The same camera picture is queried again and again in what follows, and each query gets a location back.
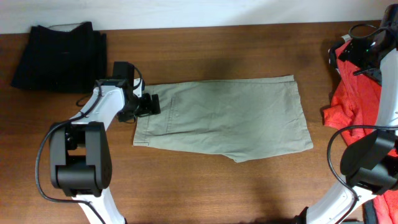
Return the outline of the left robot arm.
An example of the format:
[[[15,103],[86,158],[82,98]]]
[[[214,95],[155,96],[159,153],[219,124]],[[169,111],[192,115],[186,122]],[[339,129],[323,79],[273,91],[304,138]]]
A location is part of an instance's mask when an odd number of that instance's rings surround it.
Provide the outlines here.
[[[112,162],[106,131],[114,118],[121,123],[160,114],[159,97],[145,93],[141,71],[115,62],[110,78],[95,81],[93,94],[72,118],[55,123],[46,134],[50,181],[76,203],[90,223],[126,223],[110,191]]]

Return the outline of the khaki shorts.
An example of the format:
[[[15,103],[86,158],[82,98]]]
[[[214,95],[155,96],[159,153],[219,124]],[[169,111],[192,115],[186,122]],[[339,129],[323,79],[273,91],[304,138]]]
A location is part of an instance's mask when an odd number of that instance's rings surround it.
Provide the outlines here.
[[[135,146],[217,154],[235,162],[313,148],[291,75],[146,87],[160,114],[137,120]]]

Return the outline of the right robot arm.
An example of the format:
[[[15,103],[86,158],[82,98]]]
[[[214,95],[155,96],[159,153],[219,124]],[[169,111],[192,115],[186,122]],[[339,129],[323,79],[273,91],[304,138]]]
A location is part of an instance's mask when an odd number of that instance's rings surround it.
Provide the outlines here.
[[[329,49],[329,63],[342,75],[338,62],[356,66],[355,78],[374,81],[381,97],[374,125],[361,125],[371,133],[350,144],[340,162],[337,183],[311,207],[305,207],[293,223],[341,223],[360,205],[389,190],[397,190],[397,5],[386,8],[374,32],[354,35]],[[338,46],[342,52],[336,53]]]

